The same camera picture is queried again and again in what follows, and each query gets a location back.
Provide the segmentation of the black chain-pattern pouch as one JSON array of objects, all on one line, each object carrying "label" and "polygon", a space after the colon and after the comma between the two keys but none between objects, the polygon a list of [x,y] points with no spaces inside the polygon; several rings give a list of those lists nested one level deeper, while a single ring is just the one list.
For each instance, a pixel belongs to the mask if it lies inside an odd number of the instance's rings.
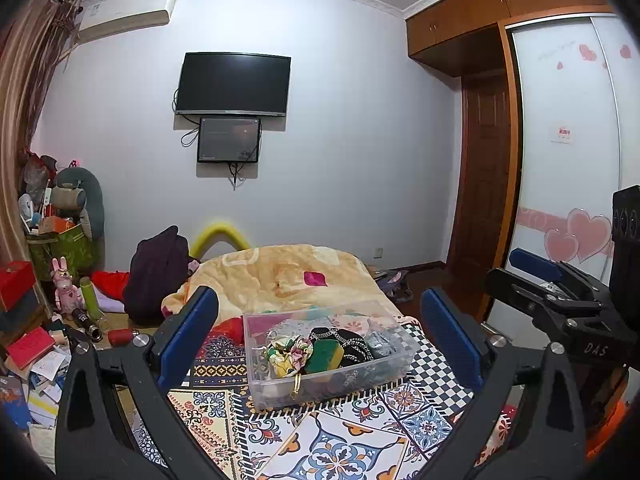
[{"label": "black chain-pattern pouch", "polygon": [[372,350],[363,339],[363,336],[351,330],[334,327],[316,327],[311,330],[309,338],[314,343],[314,346],[322,340],[338,342],[344,351],[340,367],[361,364],[374,359]]}]

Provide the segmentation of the floral fabric scrunchie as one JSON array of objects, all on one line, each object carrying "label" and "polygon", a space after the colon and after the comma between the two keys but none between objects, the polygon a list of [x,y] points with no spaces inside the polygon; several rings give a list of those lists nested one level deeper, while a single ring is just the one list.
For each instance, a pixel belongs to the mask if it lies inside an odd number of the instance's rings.
[{"label": "floral fabric scrunchie", "polygon": [[279,336],[267,344],[265,358],[275,378],[300,373],[314,353],[314,345],[303,336]]}]

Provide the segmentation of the yellow green sponge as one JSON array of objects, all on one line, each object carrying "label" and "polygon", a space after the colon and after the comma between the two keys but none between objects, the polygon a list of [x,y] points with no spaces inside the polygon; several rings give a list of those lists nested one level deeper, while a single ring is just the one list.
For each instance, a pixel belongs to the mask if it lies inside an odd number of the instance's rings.
[{"label": "yellow green sponge", "polygon": [[314,351],[308,359],[304,370],[306,374],[317,374],[336,370],[340,367],[344,356],[344,348],[332,339],[318,339],[314,342]]}]

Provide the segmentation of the green knitted cloth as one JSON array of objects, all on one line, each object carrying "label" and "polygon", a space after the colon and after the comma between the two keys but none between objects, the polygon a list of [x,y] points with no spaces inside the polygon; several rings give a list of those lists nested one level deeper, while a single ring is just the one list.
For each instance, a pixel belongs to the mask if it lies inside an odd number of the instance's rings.
[{"label": "green knitted cloth", "polygon": [[394,337],[386,332],[372,332],[364,337],[373,359],[385,359],[402,351]]}]

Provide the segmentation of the white drawstring pouch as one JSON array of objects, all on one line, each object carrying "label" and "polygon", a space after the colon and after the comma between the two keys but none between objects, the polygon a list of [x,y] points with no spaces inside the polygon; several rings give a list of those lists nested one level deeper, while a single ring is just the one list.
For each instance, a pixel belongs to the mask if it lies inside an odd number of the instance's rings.
[{"label": "white drawstring pouch", "polygon": [[300,381],[298,376],[269,379],[256,382],[255,387],[255,399],[262,399],[265,403],[271,404],[285,399],[295,400],[299,393]]}]

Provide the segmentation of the red book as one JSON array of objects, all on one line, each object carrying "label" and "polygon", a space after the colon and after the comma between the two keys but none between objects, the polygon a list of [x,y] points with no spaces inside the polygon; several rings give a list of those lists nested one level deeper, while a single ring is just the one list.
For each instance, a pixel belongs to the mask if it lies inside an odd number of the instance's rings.
[{"label": "red book", "polygon": [[22,370],[48,353],[54,344],[54,338],[42,327],[37,327],[10,344],[8,352],[14,365]]}]

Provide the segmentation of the pink bunny toy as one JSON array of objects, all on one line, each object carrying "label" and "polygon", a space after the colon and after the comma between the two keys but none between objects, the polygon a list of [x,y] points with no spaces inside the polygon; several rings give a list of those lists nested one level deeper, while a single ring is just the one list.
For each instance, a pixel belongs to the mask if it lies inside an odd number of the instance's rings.
[{"label": "pink bunny toy", "polygon": [[55,287],[55,305],[62,314],[71,316],[76,309],[85,307],[84,297],[73,282],[65,257],[52,259],[51,278]]}]

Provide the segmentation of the red cushion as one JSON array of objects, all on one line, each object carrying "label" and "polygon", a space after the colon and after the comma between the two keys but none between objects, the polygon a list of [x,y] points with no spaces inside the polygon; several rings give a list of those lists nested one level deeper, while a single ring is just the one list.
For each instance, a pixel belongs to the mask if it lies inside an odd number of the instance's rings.
[{"label": "red cushion", "polygon": [[124,290],[130,278],[129,272],[94,271],[90,278],[104,296],[120,302],[124,301]]}]

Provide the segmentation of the brown wooden door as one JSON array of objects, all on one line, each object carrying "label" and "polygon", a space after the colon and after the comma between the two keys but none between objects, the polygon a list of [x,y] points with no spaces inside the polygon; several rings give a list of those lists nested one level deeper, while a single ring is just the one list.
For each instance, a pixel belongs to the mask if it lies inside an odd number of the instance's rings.
[{"label": "brown wooden door", "polygon": [[494,263],[509,174],[506,73],[462,80],[462,154],[448,266],[465,289],[481,289]]}]

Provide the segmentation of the clear plastic storage bin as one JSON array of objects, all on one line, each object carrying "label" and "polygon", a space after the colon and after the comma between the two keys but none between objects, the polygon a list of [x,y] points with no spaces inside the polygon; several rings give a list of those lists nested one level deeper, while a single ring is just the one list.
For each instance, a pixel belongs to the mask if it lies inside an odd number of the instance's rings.
[{"label": "clear plastic storage bin", "polygon": [[418,343],[375,301],[243,318],[254,408],[319,403],[404,378]]}]

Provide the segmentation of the purple bag on floor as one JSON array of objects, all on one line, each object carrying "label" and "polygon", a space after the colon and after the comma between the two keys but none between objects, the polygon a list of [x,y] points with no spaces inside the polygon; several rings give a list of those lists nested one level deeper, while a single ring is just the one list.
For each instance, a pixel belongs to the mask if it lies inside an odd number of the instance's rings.
[{"label": "purple bag on floor", "polygon": [[407,270],[395,270],[387,272],[375,281],[378,288],[393,304],[404,304],[413,298],[413,293],[407,282],[407,275]]}]

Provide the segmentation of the yellow fleece blanket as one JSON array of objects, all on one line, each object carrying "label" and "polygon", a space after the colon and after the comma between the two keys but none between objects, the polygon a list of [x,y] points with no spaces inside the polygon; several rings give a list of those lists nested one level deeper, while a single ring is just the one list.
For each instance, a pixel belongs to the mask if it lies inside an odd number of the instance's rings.
[{"label": "yellow fleece blanket", "polygon": [[264,246],[209,259],[162,300],[163,315],[179,313],[201,286],[216,292],[218,324],[244,314],[310,307],[352,306],[401,316],[364,263],[323,246]]}]

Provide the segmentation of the wooden wardrobe with sliding doors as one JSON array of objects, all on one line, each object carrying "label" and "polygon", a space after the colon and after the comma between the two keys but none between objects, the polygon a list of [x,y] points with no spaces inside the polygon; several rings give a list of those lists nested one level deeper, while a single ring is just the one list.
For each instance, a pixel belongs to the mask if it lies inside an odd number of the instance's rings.
[{"label": "wooden wardrobe with sliding doors", "polygon": [[[606,280],[611,198],[639,180],[639,46],[608,0],[422,0],[406,25],[410,58],[460,86],[454,218],[462,80],[506,73],[509,174],[491,268],[521,248]],[[447,268],[462,307],[508,336],[537,336],[524,315]]]}]

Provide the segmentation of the striped brown curtain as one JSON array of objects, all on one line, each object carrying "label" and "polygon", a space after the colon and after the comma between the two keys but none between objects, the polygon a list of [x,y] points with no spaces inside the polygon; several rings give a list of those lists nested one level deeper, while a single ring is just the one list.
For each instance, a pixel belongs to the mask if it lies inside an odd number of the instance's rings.
[{"label": "striped brown curtain", "polygon": [[55,67],[73,36],[80,0],[28,0],[1,38],[1,262],[26,260],[18,188],[23,158]]}]

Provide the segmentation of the large wall television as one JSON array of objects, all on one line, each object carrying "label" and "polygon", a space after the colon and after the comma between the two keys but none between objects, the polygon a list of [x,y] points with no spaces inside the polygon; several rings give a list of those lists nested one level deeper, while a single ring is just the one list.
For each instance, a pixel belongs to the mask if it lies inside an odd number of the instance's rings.
[{"label": "large wall television", "polygon": [[290,78],[288,56],[188,52],[181,66],[175,112],[282,117],[288,110]]}]

